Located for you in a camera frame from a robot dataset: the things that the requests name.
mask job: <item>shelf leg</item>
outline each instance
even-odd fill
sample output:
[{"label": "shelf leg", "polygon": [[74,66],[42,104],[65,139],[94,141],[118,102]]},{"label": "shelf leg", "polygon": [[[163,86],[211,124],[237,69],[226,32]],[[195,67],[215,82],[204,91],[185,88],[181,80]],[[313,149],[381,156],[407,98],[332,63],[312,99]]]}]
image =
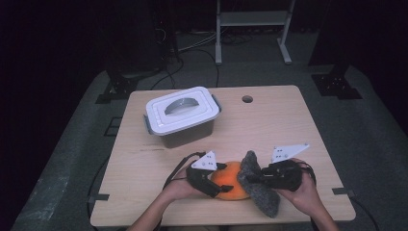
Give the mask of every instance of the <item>shelf leg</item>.
[{"label": "shelf leg", "polygon": [[291,4],[289,6],[288,14],[286,15],[285,26],[283,28],[282,37],[277,39],[279,49],[281,50],[281,53],[282,53],[283,60],[284,60],[285,64],[291,64],[292,63],[292,59],[291,59],[291,56],[289,55],[288,49],[286,48],[285,42],[286,42],[286,38],[288,36],[289,27],[291,25],[294,2],[295,2],[295,0],[292,0]]},{"label": "shelf leg", "polygon": [[216,40],[216,64],[222,64],[221,55],[221,9],[220,0],[217,0],[217,40]]}]

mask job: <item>gray carpet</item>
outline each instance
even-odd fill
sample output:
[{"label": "gray carpet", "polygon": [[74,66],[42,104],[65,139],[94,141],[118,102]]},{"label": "gray carpet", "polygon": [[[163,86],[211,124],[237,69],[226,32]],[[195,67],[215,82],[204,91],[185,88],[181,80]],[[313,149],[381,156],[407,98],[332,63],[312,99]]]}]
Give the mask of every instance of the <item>gray carpet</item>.
[{"label": "gray carpet", "polygon": [[[321,96],[311,75],[326,73],[331,66],[308,66],[317,34],[289,34],[291,65],[284,64],[276,38],[276,34],[258,35],[240,45],[224,45],[223,64],[218,67],[203,51],[183,53],[180,57],[184,65],[173,74],[175,88],[214,88],[217,68],[219,87],[298,86],[344,186],[356,193],[356,199],[372,213],[380,230],[405,230],[408,227],[405,198],[408,195],[408,139],[373,91],[368,78],[353,67],[345,75],[363,99]],[[179,46],[200,39],[179,36]],[[214,56],[211,44],[199,49]],[[172,59],[168,71],[173,72],[180,65]],[[141,80],[138,90],[149,90],[165,76],[163,71]],[[98,192],[103,164],[115,142],[115,137],[104,134],[112,118],[123,115],[127,103],[113,100],[109,104],[95,104],[108,83],[104,71],[89,86],[13,230],[92,230],[87,213],[89,188],[92,195]],[[155,89],[171,88],[167,78]],[[369,216],[357,204],[353,205],[357,217],[341,222],[342,230],[374,230]],[[283,227],[288,231],[312,230],[309,223],[284,224]]]}]

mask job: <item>gray sponge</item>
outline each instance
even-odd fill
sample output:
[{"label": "gray sponge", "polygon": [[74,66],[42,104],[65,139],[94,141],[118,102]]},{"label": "gray sponge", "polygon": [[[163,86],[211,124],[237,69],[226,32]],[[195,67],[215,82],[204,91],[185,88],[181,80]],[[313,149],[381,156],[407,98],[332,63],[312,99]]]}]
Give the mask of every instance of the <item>gray sponge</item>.
[{"label": "gray sponge", "polygon": [[243,189],[251,196],[255,205],[268,217],[275,218],[278,213],[280,197],[271,188],[262,183],[250,183],[248,179],[260,178],[261,168],[253,151],[248,151],[241,162],[241,171],[238,173],[238,181]]}]

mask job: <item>container handle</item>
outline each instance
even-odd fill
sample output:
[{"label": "container handle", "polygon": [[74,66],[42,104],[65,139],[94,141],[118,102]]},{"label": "container handle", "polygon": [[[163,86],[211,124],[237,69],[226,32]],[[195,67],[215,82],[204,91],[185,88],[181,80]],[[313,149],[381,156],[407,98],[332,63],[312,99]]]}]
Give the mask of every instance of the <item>container handle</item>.
[{"label": "container handle", "polygon": [[181,98],[177,99],[176,101],[172,102],[170,105],[168,105],[165,109],[165,114],[166,116],[169,114],[172,114],[174,110],[182,107],[182,106],[189,106],[189,107],[194,107],[197,106],[198,102],[194,98]]},{"label": "container handle", "polygon": [[149,118],[146,115],[143,115],[144,125],[146,126],[146,130],[150,135],[153,135],[152,128],[149,123]]}]

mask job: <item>hand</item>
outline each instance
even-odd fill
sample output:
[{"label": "hand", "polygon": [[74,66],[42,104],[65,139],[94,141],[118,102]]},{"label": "hand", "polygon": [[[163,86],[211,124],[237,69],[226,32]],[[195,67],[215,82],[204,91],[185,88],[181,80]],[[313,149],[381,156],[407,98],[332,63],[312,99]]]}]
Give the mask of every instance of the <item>hand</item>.
[{"label": "hand", "polygon": [[186,168],[183,167],[177,172],[173,180],[163,189],[162,193],[167,194],[173,200],[184,199],[191,195],[205,195],[204,192],[193,188],[187,181]]},{"label": "hand", "polygon": [[309,173],[303,171],[302,184],[295,192],[287,190],[276,190],[282,196],[287,198],[294,207],[300,212],[310,216],[321,231],[338,231],[339,227],[334,222],[330,214],[327,212],[321,202],[318,190],[316,189],[315,181]]},{"label": "hand", "polygon": [[[302,162],[298,159],[292,159],[293,161],[299,163]],[[296,209],[300,212],[313,216],[313,214],[317,211],[320,211],[324,206],[320,200],[318,191],[316,189],[315,182],[313,181],[312,177],[309,173],[303,171],[302,175],[302,184],[300,185],[299,189],[295,192],[287,191],[287,190],[276,190],[278,193],[283,195],[287,198],[291,203],[294,205]]]}]

